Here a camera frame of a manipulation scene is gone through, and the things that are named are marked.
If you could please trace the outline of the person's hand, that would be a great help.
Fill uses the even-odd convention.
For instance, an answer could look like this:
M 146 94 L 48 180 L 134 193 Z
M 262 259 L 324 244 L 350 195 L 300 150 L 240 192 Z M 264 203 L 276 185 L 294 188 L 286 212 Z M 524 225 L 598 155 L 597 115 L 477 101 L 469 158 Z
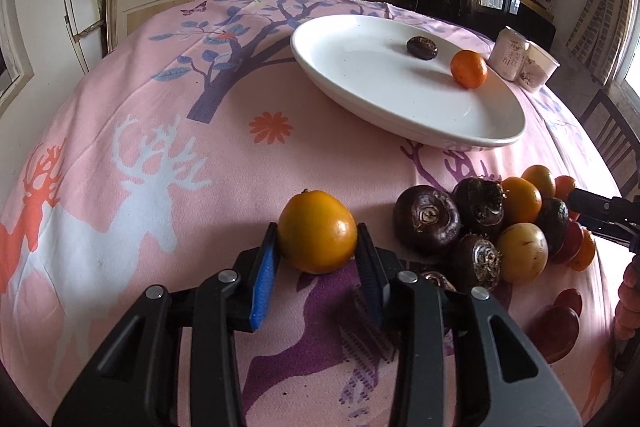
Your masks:
M 623 283 L 618 288 L 614 317 L 614 334 L 618 340 L 629 340 L 640 326 L 639 256 L 626 266 Z

